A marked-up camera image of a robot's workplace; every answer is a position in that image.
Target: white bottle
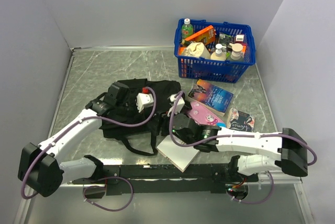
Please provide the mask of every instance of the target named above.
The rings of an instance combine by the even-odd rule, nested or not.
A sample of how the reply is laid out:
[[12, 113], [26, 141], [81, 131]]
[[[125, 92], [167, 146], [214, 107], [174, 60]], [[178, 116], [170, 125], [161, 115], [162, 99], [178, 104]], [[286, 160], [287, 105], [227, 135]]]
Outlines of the white bottle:
[[232, 62], [243, 62], [242, 57], [243, 45], [240, 43], [230, 43], [229, 45], [232, 48], [232, 53], [230, 54], [227, 60]]
[[226, 60], [226, 46], [218, 43], [215, 45], [215, 52], [210, 56], [211, 60], [225, 61]]

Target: food package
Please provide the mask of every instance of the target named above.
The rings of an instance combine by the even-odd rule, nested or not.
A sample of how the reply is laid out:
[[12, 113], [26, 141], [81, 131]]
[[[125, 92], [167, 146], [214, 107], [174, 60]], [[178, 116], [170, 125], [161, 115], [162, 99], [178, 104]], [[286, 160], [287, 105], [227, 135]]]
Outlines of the food package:
[[182, 52], [186, 57], [210, 59], [210, 53], [202, 42], [193, 42]]
[[203, 42], [208, 45], [215, 41], [215, 29], [212, 25], [200, 30], [197, 33], [185, 38], [185, 41]]

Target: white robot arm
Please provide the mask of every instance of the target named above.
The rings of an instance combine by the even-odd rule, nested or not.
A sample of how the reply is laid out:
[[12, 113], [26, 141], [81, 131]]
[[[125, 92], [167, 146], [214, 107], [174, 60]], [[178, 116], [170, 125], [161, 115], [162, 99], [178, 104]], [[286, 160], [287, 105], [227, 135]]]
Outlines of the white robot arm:
[[[240, 133], [241, 132], [222, 128], [217, 134], [238, 135]], [[237, 165], [238, 173], [250, 176], [251, 174], [264, 171], [281, 170], [281, 168], [275, 164], [275, 161], [281, 160], [281, 153], [278, 152], [278, 149], [282, 148], [283, 141], [281, 137], [260, 138], [259, 133], [245, 132], [244, 134], [254, 136], [254, 138], [218, 138], [218, 144], [216, 145], [219, 152], [237, 151], [255, 154], [242, 155], [239, 158]]]
[[[294, 141], [281, 137], [279, 133], [261, 135], [244, 132], [241, 137], [239, 136], [241, 132], [226, 128], [199, 126], [185, 114], [177, 114], [174, 118], [175, 133], [186, 143], [185, 136], [187, 138], [191, 136], [191, 142], [205, 139], [206, 137], [199, 138], [204, 128], [206, 132], [211, 133], [209, 136], [212, 136], [213, 140], [196, 145], [196, 149], [207, 151], [206, 148], [210, 146], [209, 151], [238, 151], [254, 154], [233, 157], [234, 159], [230, 162], [230, 169], [233, 173], [249, 176], [263, 171], [282, 170], [292, 176], [307, 176], [307, 149]], [[84, 109], [71, 123], [48, 140], [41, 142], [38, 146], [32, 143], [26, 145], [21, 154], [19, 179], [42, 196], [47, 197], [63, 183], [79, 178], [93, 180], [101, 178], [103, 163], [90, 155], [76, 161], [63, 162], [71, 149], [101, 126], [102, 117], [98, 117], [97, 112], [91, 109]], [[291, 135], [302, 140], [293, 130], [286, 130], [288, 131], [284, 132], [286, 136]]]

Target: wire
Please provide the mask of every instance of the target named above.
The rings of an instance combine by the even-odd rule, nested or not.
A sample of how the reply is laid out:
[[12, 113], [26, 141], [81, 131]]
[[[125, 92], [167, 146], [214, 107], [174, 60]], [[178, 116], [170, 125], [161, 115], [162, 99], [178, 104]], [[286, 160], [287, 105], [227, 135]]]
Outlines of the wire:
[[85, 189], [83, 190], [84, 201], [86, 201], [86, 202], [88, 202], [88, 203], [90, 203], [90, 204], [92, 204], [92, 205], [94, 205], [94, 206], [96, 206], [96, 207], [98, 207], [98, 208], [101, 208], [101, 209], [103, 209], [103, 210], [109, 211], [109, 212], [118, 212], [118, 211], [124, 210], [126, 207], [128, 207], [129, 204], [130, 204], [131, 201], [132, 201], [132, 198], [134, 197], [134, 191], [133, 191], [133, 188], [132, 188], [131, 183], [130, 183], [127, 179], [122, 178], [122, 177], [118, 177], [118, 176], [107, 177], [107, 178], [100, 178], [100, 179], [98, 179], [97, 181], [109, 180], [109, 179], [111, 179], [111, 178], [116, 179], [116, 180], [122, 180], [122, 181], [125, 181], [125, 182], [127, 182], [127, 184], [128, 184], [129, 187], [130, 187], [130, 198], [129, 198], [128, 202], [127, 202], [123, 207], [120, 207], [120, 208], [118, 208], [118, 209], [110, 209], [110, 208], [103, 207], [103, 206], [101, 206], [101, 205], [99, 205], [99, 204], [97, 204], [97, 203], [95, 203], [95, 202], [89, 200], [88, 198], [86, 198], [86, 196], [85, 196], [85, 192], [86, 192], [88, 189], [90, 189], [90, 188], [94, 188], [94, 187], [99, 187], [99, 186], [89, 186], [89, 187], [85, 188]]
[[25, 187], [26, 187], [26, 184], [27, 184], [27, 181], [28, 181], [28, 177], [32, 171], [32, 169], [34, 168], [34, 166], [37, 164], [37, 162], [40, 160], [40, 158], [47, 152], [49, 151], [61, 138], [63, 138], [67, 133], [69, 133], [69, 131], [71, 131], [74, 127], [76, 127], [77, 125], [81, 124], [82, 122], [86, 121], [86, 120], [89, 120], [89, 119], [101, 119], [101, 120], [104, 120], [104, 121], [107, 121], [107, 122], [111, 122], [113, 124], [116, 124], [116, 125], [120, 125], [120, 126], [125, 126], [125, 127], [138, 127], [138, 126], [142, 126], [144, 124], [146, 124], [151, 118], [152, 116], [154, 115], [155, 113], [155, 109], [156, 109], [156, 104], [157, 104], [157, 101], [156, 101], [156, 94], [155, 94], [155, 91], [150, 88], [150, 87], [145, 87], [147, 88], [151, 93], [152, 93], [152, 96], [153, 96], [153, 107], [152, 107], [152, 111], [149, 115], [149, 117], [143, 121], [143, 122], [140, 122], [140, 123], [137, 123], [137, 124], [124, 124], [124, 123], [120, 123], [120, 122], [117, 122], [115, 120], [112, 120], [112, 119], [109, 119], [109, 118], [105, 118], [105, 117], [101, 117], [101, 116], [90, 116], [90, 117], [86, 117], [86, 118], [82, 118], [78, 121], [76, 121], [75, 123], [73, 123], [72, 125], [70, 125], [69, 127], [67, 127], [63, 132], [61, 132], [55, 139], [54, 141], [52, 141], [45, 149], [43, 149], [38, 155], [37, 157], [33, 160], [33, 162], [31, 163], [31, 165], [29, 166], [23, 180], [22, 180], [22, 187], [21, 187], [21, 196], [23, 199], [32, 199], [33, 197], [35, 197], [38, 193], [37, 192], [34, 192], [32, 195], [30, 196], [27, 196], [26, 193], [25, 193]]
[[236, 185], [236, 186], [233, 186], [232, 188], [239, 188], [239, 187], [241, 187], [246, 181], [247, 181], [247, 178], [244, 178], [244, 180], [243, 180], [240, 184], [238, 184], [238, 185]]
[[270, 192], [269, 194], [262, 200], [260, 201], [255, 201], [255, 202], [251, 202], [251, 201], [245, 201], [245, 200], [238, 200], [236, 199], [235, 197], [232, 197], [229, 193], [227, 193], [229, 195], [229, 197], [231, 197], [231, 199], [233, 201], [236, 201], [236, 202], [239, 202], [239, 203], [242, 203], [242, 204], [247, 204], [247, 205], [256, 205], [256, 204], [261, 204], [261, 203], [264, 203], [266, 202], [268, 199], [271, 198], [273, 192], [274, 192], [274, 181], [273, 181], [273, 177], [272, 177], [272, 174], [268, 171], [267, 172], [269, 177], [270, 177], [270, 181], [271, 181], [271, 188], [270, 188]]
[[[184, 94], [183, 91], [180, 91], [177, 96], [176, 96], [176, 100], [174, 102], [174, 105], [172, 107], [172, 112], [171, 112], [171, 115], [174, 115], [175, 113], [175, 110], [176, 110], [176, 105], [179, 101], [179, 99], [182, 97], [182, 95]], [[216, 138], [231, 138], [231, 137], [240, 137], [240, 138], [254, 138], [254, 135], [245, 135], [245, 134], [235, 134], [235, 135], [217, 135], [217, 136], [211, 136], [209, 138], [206, 138], [206, 139], [202, 139], [202, 140], [199, 140], [197, 142], [194, 142], [192, 144], [180, 144], [178, 143], [175, 139], [174, 139], [174, 135], [173, 135], [173, 132], [172, 132], [172, 126], [173, 126], [173, 116], [170, 117], [170, 123], [169, 123], [169, 133], [170, 133], [170, 137], [172, 139], [172, 141], [179, 147], [194, 147], [195, 145], [198, 145], [198, 144], [202, 144], [202, 143], [205, 143], [209, 140], [212, 140], [212, 139], [216, 139]], [[287, 138], [287, 139], [291, 139], [295, 142], [297, 142], [298, 144], [300, 144], [302, 147], [306, 148], [308, 151], [311, 152], [311, 154], [313, 155], [313, 160], [311, 162], [308, 163], [308, 165], [313, 165], [317, 162], [318, 160], [318, 157], [315, 153], [315, 151], [309, 147], [306, 143], [304, 143], [303, 141], [301, 141], [300, 139], [297, 139], [295, 137], [292, 137], [292, 136], [289, 136], [289, 135], [286, 135], [286, 134], [283, 134], [283, 133], [274, 133], [274, 134], [262, 134], [260, 135], [260, 138], [269, 138], [269, 137], [282, 137], [282, 138]]]

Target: blue basket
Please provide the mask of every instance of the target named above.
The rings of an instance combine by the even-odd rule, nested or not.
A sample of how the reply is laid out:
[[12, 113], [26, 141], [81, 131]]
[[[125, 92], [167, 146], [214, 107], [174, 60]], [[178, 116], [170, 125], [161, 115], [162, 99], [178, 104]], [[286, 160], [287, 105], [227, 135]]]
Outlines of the blue basket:
[[[247, 49], [244, 54], [243, 62], [216, 61], [204, 58], [193, 58], [178, 55], [180, 40], [182, 38], [182, 25], [184, 19], [178, 22], [178, 28], [174, 37], [174, 55], [178, 58], [179, 76], [187, 79], [203, 79], [217, 82], [236, 83], [242, 74], [250, 65], [254, 65], [255, 60], [255, 42], [251, 33], [251, 28], [243, 24], [231, 24], [224, 22], [223, 24], [208, 23], [206, 20], [191, 20], [194, 33], [213, 25], [216, 34], [223, 32], [228, 35], [244, 34], [244, 43]], [[215, 42], [207, 45], [208, 48], [215, 47]]]

